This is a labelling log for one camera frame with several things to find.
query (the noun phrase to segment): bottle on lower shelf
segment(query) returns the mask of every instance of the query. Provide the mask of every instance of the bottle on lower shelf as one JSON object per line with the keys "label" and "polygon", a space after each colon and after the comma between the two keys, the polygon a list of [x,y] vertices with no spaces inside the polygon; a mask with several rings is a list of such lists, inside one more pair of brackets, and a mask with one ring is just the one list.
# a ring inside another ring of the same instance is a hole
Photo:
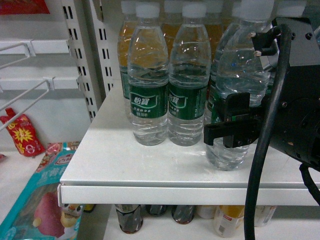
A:
{"label": "bottle on lower shelf", "polygon": [[171,209],[171,215],[178,224],[188,224],[195,217],[194,205],[174,205]]}
{"label": "bottle on lower shelf", "polygon": [[196,213],[203,219],[213,219],[216,208],[216,205],[198,205],[196,206]]}
{"label": "bottle on lower shelf", "polygon": [[165,214],[167,205],[145,205],[148,214],[158,217]]}
{"label": "bottle on lower shelf", "polygon": [[220,205],[215,211],[213,228],[219,236],[231,238],[243,225],[244,215],[243,205]]}
{"label": "bottle on lower shelf", "polygon": [[272,216],[274,215],[277,206],[256,206],[254,214],[254,226],[263,227],[268,224]]}
{"label": "bottle on lower shelf", "polygon": [[126,234],[134,234],[142,227],[144,219],[139,204],[115,204],[120,229]]}

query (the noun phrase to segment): dark bottle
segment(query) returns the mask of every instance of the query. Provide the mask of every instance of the dark bottle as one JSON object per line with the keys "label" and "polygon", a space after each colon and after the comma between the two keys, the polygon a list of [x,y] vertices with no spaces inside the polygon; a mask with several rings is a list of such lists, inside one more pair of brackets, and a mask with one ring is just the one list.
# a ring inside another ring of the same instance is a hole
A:
{"label": "dark bottle", "polygon": [[115,204],[120,229],[126,234],[139,231],[144,222],[141,215],[141,205]]}
{"label": "dark bottle", "polygon": [[178,224],[188,224],[195,217],[195,209],[194,205],[174,205],[171,214]]}
{"label": "dark bottle", "polygon": [[145,205],[148,214],[158,217],[163,215],[167,210],[167,205]]}

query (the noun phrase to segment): metal shelf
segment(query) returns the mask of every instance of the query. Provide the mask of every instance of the metal shelf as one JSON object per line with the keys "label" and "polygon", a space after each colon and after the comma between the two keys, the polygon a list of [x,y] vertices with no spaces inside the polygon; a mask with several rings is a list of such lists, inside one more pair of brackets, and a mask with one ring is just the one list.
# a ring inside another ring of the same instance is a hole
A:
{"label": "metal shelf", "polygon": [[[201,141],[191,147],[166,139],[157,146],[136,142],[116,85],[102,104],[60,182],[62,203],[243,205],[255,145],[241,169],[219,171]],[[300,163],[269,148],[258,205],[315,206]],[[320,186],[320,174],[311,171]]]}

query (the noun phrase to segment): snack package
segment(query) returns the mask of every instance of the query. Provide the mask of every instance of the snack package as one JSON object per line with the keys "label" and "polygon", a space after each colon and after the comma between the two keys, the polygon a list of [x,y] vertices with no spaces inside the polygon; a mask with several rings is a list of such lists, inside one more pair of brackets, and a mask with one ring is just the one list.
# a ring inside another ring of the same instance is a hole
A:
{"label": "snack package", "polygon": [[76,240],[81,204],[58,206],[57,187],[79,142],[50,144],[0,225],[0,240]]}
{"label": "snack package", "polygon": [[[0,116],[0,121],[3,124],[16,115],[11,107],[6,108],[5,112],[7,116]],[[45,151],[44,146],[36,136],[34,126],[25,114],[21,114],[21,116],[7,126],[6,129],[11,135],[14,145],[21,155],[33,157]]]}
{"label": "snack package", "polygon": [[45,0],[0,0],[0,15],[49,14]]}

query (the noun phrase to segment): red snack bag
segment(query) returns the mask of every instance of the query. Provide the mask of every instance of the red snack bag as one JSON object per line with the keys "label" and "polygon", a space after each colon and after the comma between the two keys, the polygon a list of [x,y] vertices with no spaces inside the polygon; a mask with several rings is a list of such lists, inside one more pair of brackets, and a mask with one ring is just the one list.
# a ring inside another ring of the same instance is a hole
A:
{"label": "red snack bag", "polygon": [[49,14],[45,0],[0,0],[0,15]]}
{"label": "red snack bag", "polygon": [[[0,121],[3,124],[16,115],[11,107],[6,108],[5,112],[7,116],[0,116]],[[11,135],[16,149],[23,156],[32,157],[45,151],[45,148],[36,137],[35,128],[25,114],[19,116],[15,121],[7,126],[6,129]]]}

